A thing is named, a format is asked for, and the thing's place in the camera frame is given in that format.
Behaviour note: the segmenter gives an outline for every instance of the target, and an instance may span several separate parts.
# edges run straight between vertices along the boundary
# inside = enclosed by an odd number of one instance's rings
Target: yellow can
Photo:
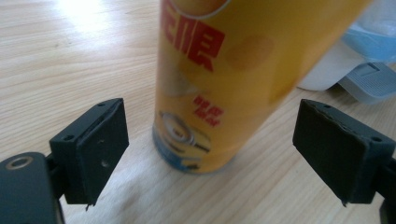
[[[160,153],[189,173],[222,167],[369,2],[162,0]]]

